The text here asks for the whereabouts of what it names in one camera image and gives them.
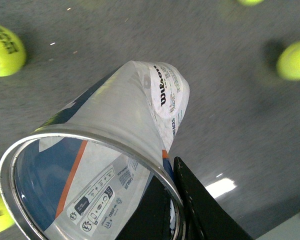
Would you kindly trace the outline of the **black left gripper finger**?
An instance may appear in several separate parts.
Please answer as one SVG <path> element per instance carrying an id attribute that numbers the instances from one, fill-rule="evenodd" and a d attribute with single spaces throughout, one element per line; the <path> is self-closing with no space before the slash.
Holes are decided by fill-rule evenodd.
<path id="1" fill-rule="evenodd" d="M 251 236 L 216 202 L 180 157 L 174 180 L 184 205 L 187 240 L 250 240 Z M 153 177 L 119 240 L 170 240 L 170 196 Z"/>

